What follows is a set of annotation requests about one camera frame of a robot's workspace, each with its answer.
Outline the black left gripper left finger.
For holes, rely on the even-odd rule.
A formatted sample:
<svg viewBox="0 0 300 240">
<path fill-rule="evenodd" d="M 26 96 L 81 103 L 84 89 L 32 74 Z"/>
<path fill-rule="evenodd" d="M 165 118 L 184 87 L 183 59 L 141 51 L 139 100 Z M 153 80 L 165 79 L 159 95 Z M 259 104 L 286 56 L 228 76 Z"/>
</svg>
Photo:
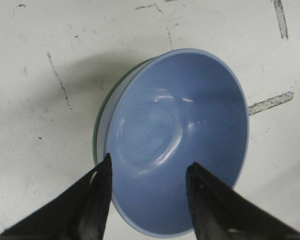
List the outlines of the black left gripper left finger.
<svg viewBox="0 0 300 240">
<path fill-rule="evenodd" d="M 58 197 L 0 233 L 0 240 L 101 240 L 112 198 L 111 155 Z"/>
</svg>

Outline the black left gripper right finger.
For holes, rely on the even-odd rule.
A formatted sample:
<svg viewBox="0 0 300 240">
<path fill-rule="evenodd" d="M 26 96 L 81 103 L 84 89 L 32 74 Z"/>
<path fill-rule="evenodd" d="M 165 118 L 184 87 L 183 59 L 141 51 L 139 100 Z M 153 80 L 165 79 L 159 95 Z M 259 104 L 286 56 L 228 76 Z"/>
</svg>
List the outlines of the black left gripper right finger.
<svg viewBox="0 0 300 240">
<path fill-rule="evenodd" d="M 248 201 L 199 163 L 186 170 L 198 240 L 300 240 L 300 232 Z"/>
</svg>

